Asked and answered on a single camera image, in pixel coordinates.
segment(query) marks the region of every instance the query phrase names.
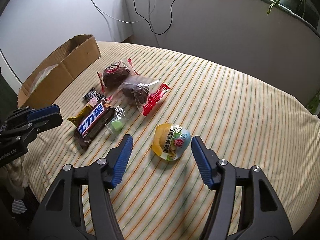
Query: striped tablecloth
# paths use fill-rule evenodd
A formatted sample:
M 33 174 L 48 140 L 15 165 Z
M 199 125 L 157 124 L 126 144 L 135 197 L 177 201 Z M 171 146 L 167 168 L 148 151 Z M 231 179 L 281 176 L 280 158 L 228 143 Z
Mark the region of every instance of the striped tablecloth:
M 63 123 L 29 145 L 24 167 L 30 187 L 42 200 L 66 163 L 89 165 L 117 146 L 122 135 L 134 146 L 122 183 L 110 192 L 125 239 L 197 239 L 214 192 L 204 186 L 189 146 L 167 162 L 152 153 L 155 127 L 172 122 L 200 135 L 208 148 L 233 165 L 259 165 L 275 188 L 293 231 L 310 215 L 320 192 L 319 126 L 294 97 L 251 76 L 182 53 L 136 44 L 98 42 L 102 57 L 57 98 Z M 103 130 L 83 151 L 67 118 L 84 105 L 82 96 L 99 88 L 96 71 L 123 57 L 142 75 L 160 79 L 171 89 L 147 117 L 125 106 L 131 116 L 119 139 Z M 84 215 L 93 232 L 88 190 Z M 241 190 L 237 189 L 230 233 L 236 231 Z

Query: wall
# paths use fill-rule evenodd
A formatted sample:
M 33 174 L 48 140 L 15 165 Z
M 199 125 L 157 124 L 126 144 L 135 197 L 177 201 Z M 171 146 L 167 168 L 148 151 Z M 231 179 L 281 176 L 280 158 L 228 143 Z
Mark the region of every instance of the wall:
M 112 17 L 129 21 L 124 0 L 94 2 Z M 97 41 L 118 42 L 132 35 L 130 24 L 106 19 L 90 0 L 11 0 L 0 17 L 0 48 L 24 82 L 42 60 L 75 35 L 93 34 Z
M 135 0 L 147 18 L 148 0 Z M 170 24 L 173 0 L 156 0 L 156 32 Z M 134 40 L 155 46 L 148 24 L 127 0 Z M 320 89 L 320 38 L 306 25 L 261 0 L 176 0 L 162 48 L 201 57 L 263 80 L 306 105 Z

